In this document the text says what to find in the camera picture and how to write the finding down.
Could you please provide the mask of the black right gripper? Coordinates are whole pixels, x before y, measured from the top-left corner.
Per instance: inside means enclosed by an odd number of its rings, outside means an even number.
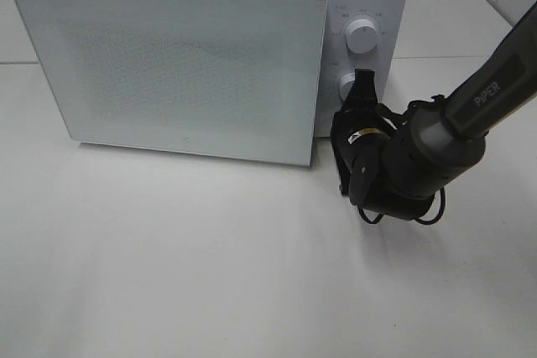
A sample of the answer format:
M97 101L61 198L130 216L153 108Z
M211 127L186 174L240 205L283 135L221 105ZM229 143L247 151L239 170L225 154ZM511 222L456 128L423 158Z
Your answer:
M355 69L355 80L347 94L346 105L336 112L330 140L335 155L341 195L349 195L354 161L364 145L383 144L395 128L378 113L375 72Z

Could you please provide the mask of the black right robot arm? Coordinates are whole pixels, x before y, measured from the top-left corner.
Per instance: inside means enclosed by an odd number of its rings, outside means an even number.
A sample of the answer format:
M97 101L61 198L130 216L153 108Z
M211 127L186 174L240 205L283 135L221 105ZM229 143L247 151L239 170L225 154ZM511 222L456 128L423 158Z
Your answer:
M414 100L398 114L378 101L372 70L356 70L330 140L340 192L359 215L424 226L440 220L445 187L481 161L488 132L536 96L536 8L449 96Z

